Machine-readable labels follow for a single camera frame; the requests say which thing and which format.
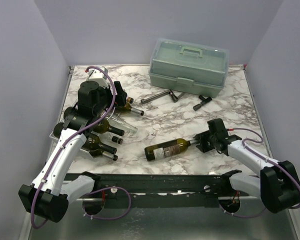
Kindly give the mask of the dark green labelled wine bottle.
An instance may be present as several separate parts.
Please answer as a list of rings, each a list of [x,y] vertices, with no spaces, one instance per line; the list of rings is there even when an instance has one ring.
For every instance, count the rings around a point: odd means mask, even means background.
[[[115,112],[120,114],[134,113],[139,116],[143,116],[145,114],[143,110],[132,107],[129,103],[126,103],[124,106],[116,107]]]

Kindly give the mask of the clear glass wine bottle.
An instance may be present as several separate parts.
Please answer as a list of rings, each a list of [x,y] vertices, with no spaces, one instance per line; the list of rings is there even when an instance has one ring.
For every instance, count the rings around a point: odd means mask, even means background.
[[[125,121],[123,118],[120,117],[119,114],[114,113],[111,116],[111,114],[109,113],[104,119],[107,120],[112,127],[124,130],[125,136],[132,136],[138,131],[137,127]]]

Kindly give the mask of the clear acrylic wine rack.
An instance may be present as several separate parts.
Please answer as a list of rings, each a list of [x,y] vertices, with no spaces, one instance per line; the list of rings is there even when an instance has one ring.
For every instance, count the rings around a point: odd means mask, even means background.
[[[64,111],[63,121],[53,129],[52,135],[57,139],[61,137],[63,130],[70,128],[78,131],[99,120],[102,112],[109,109],[111,104],[115,107],[123,107],[127,99],[127,93],[122,89],[119,90],[119,94],[113,94],[109,87],[88,86],[87,84],[79,88],[77,95],[76,104]],[[93,158],[103,156],[116,161],[118,159],[117,149],[101,142],[97,135],[106,132],[119,136],[123,136],[125,133],[124,130],[111,126],[106,119],[102,119],[82,132],[86,141],[81,148]]]

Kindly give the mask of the dark green white-label bottle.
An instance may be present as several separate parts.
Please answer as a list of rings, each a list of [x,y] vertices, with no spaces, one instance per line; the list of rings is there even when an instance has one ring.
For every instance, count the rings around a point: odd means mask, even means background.
[[[111,126],[107,119],[103,119],[98,124],[96,124],[93,128],[93,131],[99,134],[110,132],[121,137],[125,134],[124,130]]]

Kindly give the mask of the green bottle silver neck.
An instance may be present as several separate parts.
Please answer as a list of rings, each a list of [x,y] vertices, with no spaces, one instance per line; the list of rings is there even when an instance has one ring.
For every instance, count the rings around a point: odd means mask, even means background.
[[[144,148],[145,158],[148,162],[162,160],[185,152],[191,145],[198,144],[199,140],[185,140],[177,138],[174,140],[150,145]]]

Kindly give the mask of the olive green wine bottle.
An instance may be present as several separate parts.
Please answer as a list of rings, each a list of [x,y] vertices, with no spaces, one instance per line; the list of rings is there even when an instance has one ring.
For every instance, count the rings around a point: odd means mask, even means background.
[[[87,140],[85,141],[84,145],[81,148],[90,152],[96,150],[106,151],[111,154],[115,154],[117,152],[117,149],[115,147],[112,147],[110,145],[101,142],[100,138],[93,133],[91,133],[88,136]]]

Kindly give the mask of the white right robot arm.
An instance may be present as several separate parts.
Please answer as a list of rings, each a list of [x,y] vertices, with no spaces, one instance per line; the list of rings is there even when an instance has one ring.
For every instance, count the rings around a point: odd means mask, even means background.
[[[256,174],[251,176],[239,170],[223,174],[225,180],[220,183],[220,191],[224,195],[244,192],[261,199],[264,207],[274,214],[300,208],[300,180],[290,161],[268,157],[249,146],[249,138],[230,135],[231,129],[226,128],[220,118],[209,120],[207,125],[208,130],[195,135],[196,147],[203,153],[216,150],[241,162]]]

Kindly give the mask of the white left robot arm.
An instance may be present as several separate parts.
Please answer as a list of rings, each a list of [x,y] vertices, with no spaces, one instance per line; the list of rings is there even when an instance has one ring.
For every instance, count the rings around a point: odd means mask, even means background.
[[[107,116],[104,110],[123,107],[128,95],[119,81],[102,87],[94,80],[81,83],[77,95],[75,106],[64,112],[59,140],[47,163],[30,185],[23,184],[18,191],[34,229],[39,229],[36,216],[58,223],[70,203],[84,195],[97,197],[101,191],[98,178],[92,173],[82,173],[68,185],[63,181],[94,126]]]

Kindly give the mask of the clear bottle with cork stopper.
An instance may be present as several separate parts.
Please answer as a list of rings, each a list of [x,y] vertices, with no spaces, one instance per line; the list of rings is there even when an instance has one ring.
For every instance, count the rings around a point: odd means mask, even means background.
[[[127,97],[126,99],[125,99],[125,104],[127,105],[127,104],[132,104],[134,102],[134,99],[132,98],[132,97]]]

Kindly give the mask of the green bottle in rack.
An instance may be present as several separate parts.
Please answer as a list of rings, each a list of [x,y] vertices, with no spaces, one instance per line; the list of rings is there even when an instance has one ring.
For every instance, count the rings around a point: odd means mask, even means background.
[[[113,160],[113,161],[117,161],[118,160],[118,156],[116,154],[112,154],[112,153],[103,151],[101,149],[89,151],[89,154],[93,158],[104,157],[104,158],[107,158],[107,159],[110,159],[110,160]]]

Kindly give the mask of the black corkscrew tool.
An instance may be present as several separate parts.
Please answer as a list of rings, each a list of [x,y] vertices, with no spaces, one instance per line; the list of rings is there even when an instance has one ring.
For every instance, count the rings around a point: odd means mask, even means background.
[[[211,97],[205,98],[202,95],[199,95],[198,98],[201,100],[201,102],[198,103],[197,105],[193,106],[194,111],[199,110],[201,107],[203,107],[204,105],[206,105],[207,103],[209,103],[212,100]]]

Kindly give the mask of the grey metal rod tool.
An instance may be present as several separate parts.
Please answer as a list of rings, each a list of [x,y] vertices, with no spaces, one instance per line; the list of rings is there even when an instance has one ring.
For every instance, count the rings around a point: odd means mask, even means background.
[[[157,99],[159,99],[159,98],[162,98],[162,97],[164,97],[164,96],[170,96],[172,102],[173,102],[173,103],[176,103],[176,102],[178,102],[179,99],[182,98],[184,95],[185,95],[185,93],[182,92],[180,95],[176,96],[176,95],[174,94],[174,92],[173,92],[172,90],[169,89],[169,90],[163,91],[163,92],[161,92],[161,93],[158,93],[158,94],[156,94],[156,95],[153,95],[153,96],[151,96],[151,97],[149,97],[149,98],[147,98],[147,99],[144,99],[144,98],[143,98],[143,99],[140,100],[140,102],[141,102],[141,104],[147,104],[147,103],[150,103],[150,102],[152,102],[152,101],[154,101],[154,100],[157,100]]]

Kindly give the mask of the green plastic toolbox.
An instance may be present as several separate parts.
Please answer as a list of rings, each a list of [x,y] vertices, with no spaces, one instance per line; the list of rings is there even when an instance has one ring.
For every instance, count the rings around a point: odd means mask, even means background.
[[[148,74],[152,86],[215,98],[229,70],[227,49],[160,38]]]

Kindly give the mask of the black metal base rail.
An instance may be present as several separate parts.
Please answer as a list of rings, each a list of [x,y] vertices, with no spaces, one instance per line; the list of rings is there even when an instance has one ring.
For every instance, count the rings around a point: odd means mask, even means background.
[[[94,174],[83,172],[95,180],[94,190],[105,189],[105,206],[132,208],[217,208],[219,197],[232,197],[229,174],[223,175],[150,175],[150,174]]]

